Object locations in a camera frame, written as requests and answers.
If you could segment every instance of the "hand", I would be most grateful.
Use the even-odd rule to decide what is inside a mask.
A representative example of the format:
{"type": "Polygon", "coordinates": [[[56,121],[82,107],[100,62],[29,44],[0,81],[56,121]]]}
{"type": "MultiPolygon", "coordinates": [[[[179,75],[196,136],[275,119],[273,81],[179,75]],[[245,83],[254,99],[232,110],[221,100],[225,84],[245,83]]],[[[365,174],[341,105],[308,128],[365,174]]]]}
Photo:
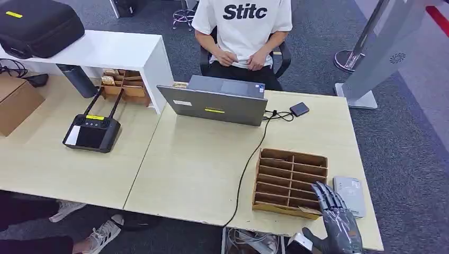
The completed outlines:
{"type": "Polygon", "coordinates": [[[238,62],[237,55],[229,51],[220,51],[214,55],[221,65],[229,67],[233,62],[238,62]]]}
{"type": "Polygon", "coordinates": [[[302,228],[304,236],[323,254],[362,253],[362,236],[342,197],[319,182],[312,184],[312,189],[318,196],[327,238],[319,239],[308,228],[302,228]]]}
{"type": "Polygon", "coordinates": [[[263,50],[259,50],[258,52],[254,53],[254,55],[251,55],[246,62],[249,70],[260,70],[262,67],[264,67],[266,62],[266,57],[268,56],[268,53],[266,53],[263,50]]]}

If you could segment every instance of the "wooden desk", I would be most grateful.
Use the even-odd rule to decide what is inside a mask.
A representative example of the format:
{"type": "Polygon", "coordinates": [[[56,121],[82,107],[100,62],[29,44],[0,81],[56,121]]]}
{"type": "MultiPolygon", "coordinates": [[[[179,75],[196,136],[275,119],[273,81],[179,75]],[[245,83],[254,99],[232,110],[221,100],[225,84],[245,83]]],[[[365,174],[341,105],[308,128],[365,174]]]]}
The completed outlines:
{"type": "MultiPolygon", "coordinates": [[[[329,159],[328,184],[336,175],[363,183],[366,217],[357,220],[363,246],[383,250],[349,110],[344,98],[267,91],[268,110],[287,111],[305,102],[310,113],[293,122],[273,120],[262,147],[323,155],[329,159]]],[[[223,225],[235,209],[237,186],[248,156],[263,135],[260,128],[177,116],[166,107],[148,148],[125,210],[223,225]]],[[[253,211],[256,156],[240,191],[231,227],[292,235],[308,226],[319,237],[322,219],[253,211]]]]}
{"type": "MultiPolygon", "coordinates": [[[[65,77],[50,77],[39,92],[46,98],[42,105],[9,137],[0,137],[0,189],[122,209],[159,115],[122,102],[114,116],[122,129],[113,150],[74,150],[62,139],[91,99],[65,77]]],[[[99,98],[91,113],[107,116],[112,106],[99,98]]]]}

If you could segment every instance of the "red stripe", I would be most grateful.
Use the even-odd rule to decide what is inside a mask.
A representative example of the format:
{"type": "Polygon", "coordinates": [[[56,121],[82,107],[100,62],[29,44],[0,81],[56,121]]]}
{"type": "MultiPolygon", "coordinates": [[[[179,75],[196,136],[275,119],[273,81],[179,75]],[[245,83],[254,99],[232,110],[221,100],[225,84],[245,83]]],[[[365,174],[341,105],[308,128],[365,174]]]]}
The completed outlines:
{"type": "Polygon", "coordinates": [[[435,6],[426,7],[427,13],[435,20],[441,30],[449,37],[449,21],[435,6]]]}

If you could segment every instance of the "person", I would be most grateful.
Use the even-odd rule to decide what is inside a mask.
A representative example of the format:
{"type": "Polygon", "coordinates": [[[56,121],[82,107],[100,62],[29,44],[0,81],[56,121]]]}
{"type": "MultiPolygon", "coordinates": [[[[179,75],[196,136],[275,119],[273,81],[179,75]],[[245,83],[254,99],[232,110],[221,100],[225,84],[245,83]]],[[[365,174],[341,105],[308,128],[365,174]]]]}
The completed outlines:
{"type": "Polygon", "coordinates": [[[264,83],[282,90],[269,55],[292,30],[290,0],[201,0],[195,37],[212,54],[206,76],[264,83]],[[210,35],[217,27],[217,43],[210,35]]]}
{"type": "MultiPolygon", "coordinates": [[[[70,213],[83,208],[86,204],[55,200],[24,200],[12,198],[9,193],[0,191],[0,232],[10,225],[25,221],[49,218],[59,222],[70,213]]],[[[123,225],[124,219],[116,214],[111,217],[123,225]]],[[[2,254],[98,254],[120,233],[114,222],[108,220],[85,240],[74,243],[68,236],[47,237],[34,240],[0,240],[2,254]]]]}

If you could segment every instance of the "office chair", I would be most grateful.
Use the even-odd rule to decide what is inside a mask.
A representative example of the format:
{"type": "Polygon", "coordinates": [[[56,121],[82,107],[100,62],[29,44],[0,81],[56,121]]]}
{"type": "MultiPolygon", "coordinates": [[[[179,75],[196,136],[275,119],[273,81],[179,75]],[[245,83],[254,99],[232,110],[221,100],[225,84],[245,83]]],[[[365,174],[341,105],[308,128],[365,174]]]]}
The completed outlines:
{"type": "Polygon", "coordinates": [[[189,31],[193,31],[192,28],[192,21],[193,21],[193,17],[195,16],[195,11],[194,10],[189,10],[187,8],[187,2],[186,0],[181,0],[181,5],[182,5],[182,9],[181,10],[177,10],[176,12],[173,13],[173,30],[176,29],[176,23],[181,22],[181,23],[187,23],[188,25],[188,30],[189,31]]]}
{"type": "MultiPolygon", "coordinates": [[[[215,27],[212,30],[211,36],[213,37],[215,43],[217,43],[217,27],[215,27]]],[[[292,56],[290,54],[290,50],[287,47],[287,44],[285,42],[282,42],[281,45],[279,45],[279,49],[282,54],[282,64],[280,68],[276,72],[276,78],[279,78],[284,74],[284,72],[288,69],[290,66],[290,62],[292,61],[292,56]]],[[[209,71],[210,64],[209,60],[211,59],[212,54],[209,53],[205,48],[200,46],[200,68],[201,68],[201,74],[203,76],[206,76],[206,74],[209,71]]]]}

